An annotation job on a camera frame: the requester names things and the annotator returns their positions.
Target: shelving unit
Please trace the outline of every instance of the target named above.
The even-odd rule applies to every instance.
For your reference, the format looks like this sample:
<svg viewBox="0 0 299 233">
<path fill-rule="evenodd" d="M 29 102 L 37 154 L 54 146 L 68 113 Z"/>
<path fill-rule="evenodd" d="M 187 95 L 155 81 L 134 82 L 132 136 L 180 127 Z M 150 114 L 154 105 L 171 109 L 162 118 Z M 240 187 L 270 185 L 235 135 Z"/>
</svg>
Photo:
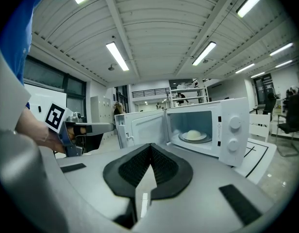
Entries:
<svg viewBox="0 0 299 233">
<path fill-rule="evenodd" d="M 197 92 L 197 96 L 191 96 L 191 97 L 185 97 L 185 98 L 173 98 L 174 94 L 177 93 L 188 93 L 188 92 Z M 188 88 L 181 88 L 181 89 L 175 89 L 171 90 L 167 94 L 168 103 L 170 107 L 177 107 L 176 102 L 181 100 L 194 100 L 198 99 L 198 103 L 205 103 L 209 102 L 209 96 L 208 96 L 208 90 L 207 87 L 202 84 L 202 87 L 188 87 Z"/>
</svg>

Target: white microwave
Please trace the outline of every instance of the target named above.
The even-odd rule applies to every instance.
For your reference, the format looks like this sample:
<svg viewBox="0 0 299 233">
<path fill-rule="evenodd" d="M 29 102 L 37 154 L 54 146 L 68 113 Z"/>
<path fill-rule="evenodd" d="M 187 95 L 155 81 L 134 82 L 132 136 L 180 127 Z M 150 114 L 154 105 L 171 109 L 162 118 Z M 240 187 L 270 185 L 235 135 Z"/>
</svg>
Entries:
<svg viewBox="0 0 299 233">
<path fill-rule="evenodd" d="M 221 100 L 115 117 L 120 148 L 172 143 L 240 166 L 249 136 L 247 98 Z M 200 133 L 188 138 L 188 132 Z"/>
</svg>

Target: tiled floor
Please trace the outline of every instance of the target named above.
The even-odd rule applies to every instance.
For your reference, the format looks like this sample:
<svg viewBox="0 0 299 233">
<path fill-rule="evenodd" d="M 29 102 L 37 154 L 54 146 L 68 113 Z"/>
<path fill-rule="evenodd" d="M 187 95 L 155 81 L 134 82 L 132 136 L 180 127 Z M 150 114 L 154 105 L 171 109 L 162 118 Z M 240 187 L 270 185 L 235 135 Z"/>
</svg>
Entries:
<svg viewBox="0 0 299 233">
<path fill-rule="evenodd" d="M 269 143 L 275 143 L 275 137 L 269 136 Z M 283 138 L 278 138 L 278 146 L 284 153 L 293 151 L 289 148 L 290 141 Z M 296 146 L 299 149 L 299 141 L 295 141 Z M 111 137 L 108 141 L 105 141 L 98 150 L 90 152 L 90 154 L 97 154 L 119 149 L 117 136 Z M 268 167 L 264 177 L 259 181 L 258 186 L 261 187 L 274 202 L 282 199 L 299 179 L 299 156 L 294 157 L 281 157 L 278 152 L 275 153 L 271 164 Z M 136 189 L 136 208 L 138 218 L 141 217 L 143 194 L 148 194 L 148 201 L 150 201 L 150 192 L 156 187 L 154 173 L 151 167 L 149 167 L 144 178 L 140 182 Z"/>
</svg>

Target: table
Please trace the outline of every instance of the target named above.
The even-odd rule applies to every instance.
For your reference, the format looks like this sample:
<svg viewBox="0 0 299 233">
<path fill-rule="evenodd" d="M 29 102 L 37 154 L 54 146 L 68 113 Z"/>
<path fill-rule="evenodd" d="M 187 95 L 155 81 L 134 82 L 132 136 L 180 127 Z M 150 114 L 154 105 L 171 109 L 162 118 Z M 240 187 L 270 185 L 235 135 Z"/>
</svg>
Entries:
<svg viewBox="0 0 299 233">
<path fill-rule="evenodd" d="M 276 149 L 274 144 L 249 138 L 243 163 L 233 167 L 233 170 L 257 184 L 269 167 Z"/>
</svg>

